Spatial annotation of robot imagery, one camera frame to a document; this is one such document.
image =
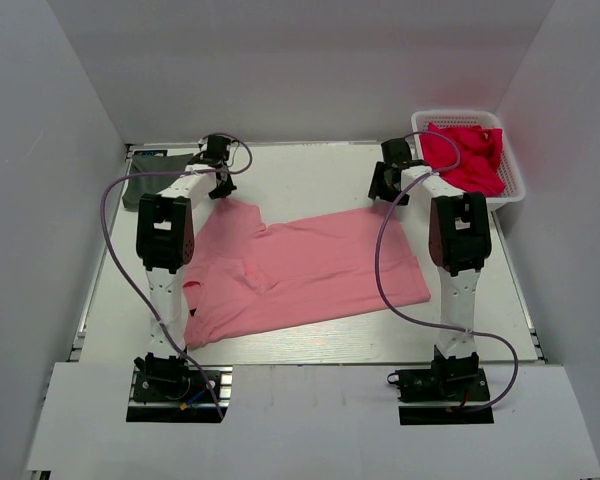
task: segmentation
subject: white panel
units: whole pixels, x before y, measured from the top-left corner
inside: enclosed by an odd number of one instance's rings
[[[504,212],[540,340],[600,458],[600,0],[557,0],[499,108],[527,184]]]
[[[44,0],[0,0],[0,479],[20,476],[124,146]]]
[[[183,153],[177,150],[174,154]],[[266,224],[290,222],[371,205],[367,198],[379,145],[259,146],[253,166],[235,177],[232,198],[260,207]],[[246,154],[240,151],[236,163]],[[432,299],[403,309],[416,318],[440,321],[440,277],[429,254],[429,212],[414,192],[401,220]],[[201,228],[215,202],[205,199],[194,210]],[[135,251],[137,214],[122,207],[116,216],[113,242],[117,253],[142,288],[148,290],[144,267]],[[506,337],[523,360],[537,359],[524,311],[511,277],[495,225],[493,251],[476,292],[475,329]],[[369,232],[375,238],[377,232]],[[110,258],[87,318],[87,337],[81,361],[127,364],[147,352],[149,316],[146,305],[129,287]],[[412,325],[389,310],[275,332],[247,335],[196,349],[196,360],[207,365],[238,363],[411,363],[429,362],[437,332]],[[509,361],[511,353],[499,342],[478,338],[483,360]]]
[[[493,425],[402,427],[395,367],[236,367],[220,425],[125,423],[131,365],[58,364],[29,459],[53,480],[565,480],[600,470],[560,367],[525,366]],[[492,391],[510,366],[487,368]]]
[[[552,0],[51,0],[128,143],[384,139],[492,110]]]

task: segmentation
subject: white wall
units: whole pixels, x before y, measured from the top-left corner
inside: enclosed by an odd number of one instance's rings
[[[509,245],[600,460],[600,0],[556,0],[498,114],[527,185]]]
[[[20,478],[123,145],[44,0],[0,0],[0,479]]]
[[[384,139],[495,109],[553,0],[50,0],[123,139]]]

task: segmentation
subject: white table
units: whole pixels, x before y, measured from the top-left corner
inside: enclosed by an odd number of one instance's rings
[[[169,154],[192,151],[197,149],[170,148]],[[238,190],[233,198],[258,205],[267,225],[369,205],[367,192],[374,164],[381,160],[378,145],[257,146],[253,147],[253,153],[253,167],[234,177]],[[236,166],[245,160],[246,153],[240,150]],[[196,231],[204,224],[213,205],[214,202],[207,199],[195,209]],[[429,302],[402,310],[416,318],[437,322],[440,287],[427,246],[428,211],[417,198],[412,198],[409,207],[401,211],[401,222],[431,291]],[[135,213],[120,205],[113,242],[129,273],[146,287],[146,275],[135,253],[136,219]],[[521,360],[536,360],[524,306],[493,219],[491,241],[493,251],[478,284],[475,329],[506,337]],[[136,356],[144,356],[149,339],[148,318],[146,306],[107,257],[88,312],[80,361],[129,365]],[[195,350],[192,355],[207,365],[421,363],[431,360],[436,333],[383,310],[227,339]],[[482,338],[476,342],[482,360],[511,360],[509,351],[500,343]]]

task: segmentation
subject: plastic laundry basket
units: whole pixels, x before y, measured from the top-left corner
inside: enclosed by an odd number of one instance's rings
[[[479,125],[483,128],[502,128],[497,117],[489,112],[478,110],[426,110],[416,112],[411,116],[413,130],[427,130],[430,123],[436,127],[470,127]],[[416,154],[419,159],[424,159],[419,136],[415,138]],[[518,202],[524,198],[525,189],[520,176],[516,159],[511,152],[507,137],[502,135],[502,162],[498,169],[498,176],[506,185],[504,192],[498,197],[487,197],[489,210],[496,210],[509,202]]]

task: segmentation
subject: pink shirt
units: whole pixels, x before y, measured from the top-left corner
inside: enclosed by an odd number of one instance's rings
[[[185,340],[199,347],[385,308],[373,255],[386,205],[376,204],[267,228],[260,210],[237,200],[216,205],[185,273],[190,309]],[[430,298],[418,260],[392,218],[381,272],[397,306]]]

